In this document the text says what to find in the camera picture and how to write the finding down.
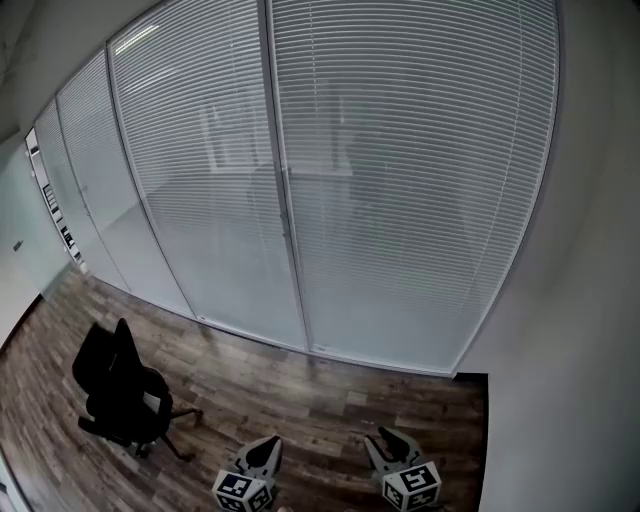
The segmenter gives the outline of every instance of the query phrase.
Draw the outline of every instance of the office chair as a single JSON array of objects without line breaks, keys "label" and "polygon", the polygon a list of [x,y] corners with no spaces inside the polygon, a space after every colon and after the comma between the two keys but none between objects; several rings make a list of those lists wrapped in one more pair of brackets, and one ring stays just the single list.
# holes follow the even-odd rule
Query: office chair
[{"label": "office chair", "polygon": [[114,333],[94,323],[73,362],[73,376],[89,394],[87,413],[78,426],[128,448],[137,444],[136,456],[146,457],[145,445],[162,439],[184,461],[167,438],[172,419],[187,414],[202,417],[200,409],[172,411],[173,399],[162,376],[143,366],[126,320],[120,319]]}]

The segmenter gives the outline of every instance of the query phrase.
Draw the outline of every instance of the chair leg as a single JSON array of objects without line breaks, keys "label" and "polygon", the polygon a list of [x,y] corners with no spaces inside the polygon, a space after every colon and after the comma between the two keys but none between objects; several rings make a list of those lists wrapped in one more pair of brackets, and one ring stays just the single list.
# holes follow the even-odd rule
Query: chair leg
[{"label": "chair leg", "polygon": [[193,459],[194,454],[193,453],[188,453],[185,455],[182,455],[175,446],[173,446],[173,443],[171,441],[169,441],[169,438],[166,436],[166,434],[162,434],[160,436],[160,439],[162,439],[167,446],[169,447],[169,450],[171,450],[173,452],[173,454],[178,457],[180,460],[183,460],[185,462],[189,462],[190,460]]},{"label": "chair leg", "polygon": [[202,409],[184,409],[183,411],[174,411],[171,413],[171,419],[179,418],[180,416],[186,416],[187,414],[195,414],[198,417],[202,417]]}]

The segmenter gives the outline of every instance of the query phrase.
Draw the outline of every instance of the wooden floor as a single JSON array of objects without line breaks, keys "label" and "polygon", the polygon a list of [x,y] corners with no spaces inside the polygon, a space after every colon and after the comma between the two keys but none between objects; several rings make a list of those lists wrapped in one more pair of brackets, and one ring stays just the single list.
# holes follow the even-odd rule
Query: wooden floor
[{"label": "wooden floor", "polygon": [[[86,396],[71,364],[94,321],[124,317],[143,364],[166,378],[178,419],[146,460],[81,431]],[[391,510],[362,444],[376,426],[414,436],[444,481],[444,510],[476,509],[482,479],[484,389],[471,383],[306,357],[225,334],[72,272],[41,302],[0,360],[0,439],[36,511],[209,511],[221,466],[243,444],[285,441],[277,506],[296,512]]]}]

